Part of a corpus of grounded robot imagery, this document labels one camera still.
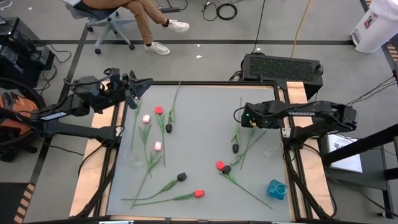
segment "white container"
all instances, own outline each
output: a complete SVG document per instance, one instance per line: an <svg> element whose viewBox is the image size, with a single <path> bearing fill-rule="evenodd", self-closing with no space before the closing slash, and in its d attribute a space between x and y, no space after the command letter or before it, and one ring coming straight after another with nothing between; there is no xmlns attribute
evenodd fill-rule
<svg viewBox="0 0 398 224"><path fill-rule="evenodd" d="M373 53L398 33L398 0L373 0L350 36L362 53Z"/></svg>

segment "gray floor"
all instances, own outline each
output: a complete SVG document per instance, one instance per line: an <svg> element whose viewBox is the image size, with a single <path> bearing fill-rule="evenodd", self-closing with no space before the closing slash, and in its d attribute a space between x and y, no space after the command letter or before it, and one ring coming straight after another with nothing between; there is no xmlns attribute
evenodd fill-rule
<svg viewBox="0 0 398 224"><path fill-rule="evenodd" d="M190 23L191 29L184 34L174 34L151 24L154 36L159 40L173 39L240 39L254 40L257 32L261 1L243 0L237 4L238 15L232 21L204 21L201 17L200 1L189 1L186 11L167 15ZM259 39L293 40L306 0L268 0L262 20ZM173 0L172 4L183 6L183 0ZM132 18L129 11L119 10L122 18ZM206 16L213 15L209 8ZM300 31L299 40L348 40L348 34L364 14L359 0L318 0L312 1L306 20ZM13 5L2 11L2 16L19 16L41 39L45 40L78 40L83 31L85 20L74 20L60 1L47 0L13 0ZM101 27L95 27L87 39L96 39ZM135 24L123 27L131 40L140 40ZM117 39L109 34L107 39ZM59 50L70 50L73 54L77 45L54 45ZM163 57L144 51L140 45L131 51L125 45L103 45L102 55L93 53L93 45L85 45L76 66L75 78L86 75L102 77L108 67L120 68L122 72L134 70L139 78L152 77L155 80L227 80L239 69L244 54L250 52L252 45L197 45L172 44L168 46L172 53ZM289 57L291 45L258 45L259 51L267 55ZM64 59L66 54L58 54ZM324 86L318 94L318 100L330 100L347 103L362 95L386 78L391 70L381 51L374 54L360 54L352 46L299 45L295 57L321 61L325 68ZM51 87L44 92L46 102L58 100L62 88L62 79L66 77L72 60L63 64L56 63L58 76ZM45 73L51 76L52 71ZM392 86L372 98L356 103L359 124L357 131L347 134L352 137L365 137L396 123L396 106L398 90ZM64 118L65 122L86 125L91 124L93 115L84 118ZM86 139L56 136L53 145L83 152ZM386 149L393 151L389 144ZM32 169L39 154L21 154L14 163L0 163L1 182L29 181ZM396 167L397 160L387 155L387 166ZM77 169L82 158L57 149L50 149L37 183L26 222L67 218L72 203L77 180ZM382 203L379 190L356 187L375 201ZM338 204L337 217L341 220L370 223L395 223L375 217L380 212L360 194L352 193L340 185L330 183L331 191ZM398 183L391 182L391 189L397 189ZM393 192L394 205L398 206L398 193Z"/></svg>

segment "paper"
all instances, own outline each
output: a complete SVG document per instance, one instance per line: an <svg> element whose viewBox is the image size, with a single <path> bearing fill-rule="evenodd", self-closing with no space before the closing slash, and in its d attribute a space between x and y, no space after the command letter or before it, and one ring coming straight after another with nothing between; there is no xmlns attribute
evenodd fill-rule
<svg viewBox="0 0 398 224"><path fill-rule="evenodd" d="M328 135L328 149L329 152L333 152L341 147L347 146L352 142L357 141L355 138L349 138L344 136L339 136L335 134ZM335 169L343 169L349 170L353 172L360 172L362 173L362 164L361 164L361 157L358 155L351 156L346 159L342 159L337 162L332 162L330 165L331 168Z"/></svg>

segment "shoe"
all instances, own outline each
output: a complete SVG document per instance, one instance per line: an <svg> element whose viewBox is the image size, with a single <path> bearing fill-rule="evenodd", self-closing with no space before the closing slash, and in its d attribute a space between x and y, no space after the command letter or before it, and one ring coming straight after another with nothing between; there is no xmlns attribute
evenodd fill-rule
<svg viewBox="0 0 398 224"><path fill-rule="evenodd" d="M160 55L168 55L170 53L170 50L159 42L152 42L152 45L149 47L144 44L144 49Z"/></svg>
<svg viewBox="0 0 398 224"><path fill-rule="evenodd" d="M186 22L179 22L176 20L169 20L169 25L166 29L172 30L174 32L185 32L189 30L189 24Z"/></svg>

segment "black tulip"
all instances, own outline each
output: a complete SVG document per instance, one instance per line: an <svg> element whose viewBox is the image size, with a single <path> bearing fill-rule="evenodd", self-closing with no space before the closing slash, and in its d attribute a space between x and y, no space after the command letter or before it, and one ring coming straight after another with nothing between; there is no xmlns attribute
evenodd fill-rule
<svg viewBox="0 0 398 224"><path fill-rule="evenodd" d="M181 173L177 176L178 181L184 181L187 178L187 175L185 173Z"/></svg>
<svg viewBox="0 0 398 224"><path fill-rule="evenodd" d="M239 152L239 144L233 144L232 145L232 151L234 152L234 153L238 153Z"/></svg>
<svg viewBox="0 0 398 224"><path fill-rule="evenodd" d="M229 172L231 172L231 167L229 165L224 166L223 168L223 174L228 174Z"/></svg>
<svg viewBox="0 0 398 224"><path fill-rule="evenodd" d="M172 132L172 129L173 129L172 124L166 124L166 131L167 131L167 133L171 133L171 132Z"/></svg>

